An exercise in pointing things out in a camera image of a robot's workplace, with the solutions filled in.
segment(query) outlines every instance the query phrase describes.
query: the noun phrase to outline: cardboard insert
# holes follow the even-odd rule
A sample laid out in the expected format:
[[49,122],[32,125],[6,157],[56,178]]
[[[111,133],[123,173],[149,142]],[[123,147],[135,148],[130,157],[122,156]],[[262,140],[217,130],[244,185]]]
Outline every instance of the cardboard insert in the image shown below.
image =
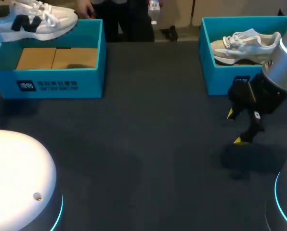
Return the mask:
[[24,48],[17,70],[95,68],[97,48]]

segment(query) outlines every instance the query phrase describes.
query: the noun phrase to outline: shoe sole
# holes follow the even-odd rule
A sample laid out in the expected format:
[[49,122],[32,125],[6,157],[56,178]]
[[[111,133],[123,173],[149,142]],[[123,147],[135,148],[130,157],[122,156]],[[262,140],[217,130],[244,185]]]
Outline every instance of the shoe sole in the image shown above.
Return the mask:
[[251,61],[254,64],[263,64],[266,61],[266,59],[262,59],[258,56],[253,56],[253,57],[249,57],[249,58],[227,59],[227,58],[221,58],[221,57],[214,55],[214,59],[219,61],[221,64],[225,64],[225,65],[234,65],[234,64],[236,64],[240,61],[243,61],[243,60]]
[[55,31],[51,34],[37,34],[37,33],[26,32],[26,31],[0,33],[0,42],[13,42],[13,41],[21,40],[21,39],[37,39],[40,41],[48,41],[48,40],[56,39],[60,37],[61,35],[68,33],[76,26],[76,24],[77,24],[77,21],[73,25],[63,30]]

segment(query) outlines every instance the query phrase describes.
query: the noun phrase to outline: shoelace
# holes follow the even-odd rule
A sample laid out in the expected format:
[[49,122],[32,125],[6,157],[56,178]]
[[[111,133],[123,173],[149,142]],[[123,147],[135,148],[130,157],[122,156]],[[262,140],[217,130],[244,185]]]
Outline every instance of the shoelace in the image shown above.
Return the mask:
[[34,0],[32,2],[30,13],[35,16],[41,16],[49,26],[54,27],[59,20],[52,14],[52,5]]
[[225,46],[229,48],[231,45],[245,45],[242,39],[239,38],[241,32],[235,32],[232,36],[225,36],[222,38]]

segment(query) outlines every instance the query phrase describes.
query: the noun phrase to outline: black pants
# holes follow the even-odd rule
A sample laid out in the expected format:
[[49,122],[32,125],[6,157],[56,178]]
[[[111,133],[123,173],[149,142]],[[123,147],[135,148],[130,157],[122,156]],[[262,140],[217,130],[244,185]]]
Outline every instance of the black pants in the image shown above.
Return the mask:
[[148,5],[145,0],[129,0],[116,4],[107,0],[93,4],[96,18],[103,20],[106,42],[118,42],[118,23],[126,41],[154,42]]
[[283,14],[281,9],[279,9],[277,16],[284,16],[284,14]]

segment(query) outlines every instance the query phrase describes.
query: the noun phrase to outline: new balance logo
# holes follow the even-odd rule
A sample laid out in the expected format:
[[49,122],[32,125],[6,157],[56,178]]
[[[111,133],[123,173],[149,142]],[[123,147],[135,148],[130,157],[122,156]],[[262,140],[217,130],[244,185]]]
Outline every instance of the new balance logo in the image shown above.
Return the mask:
[[20,31],[20,29],[23,28],[27,32],[35,33],[41,22],[42,19],[40,19],[38,16],[35,16],[32,23],[30,23],[28,15],[19,14],[16,16],[11,29],[13,31]]

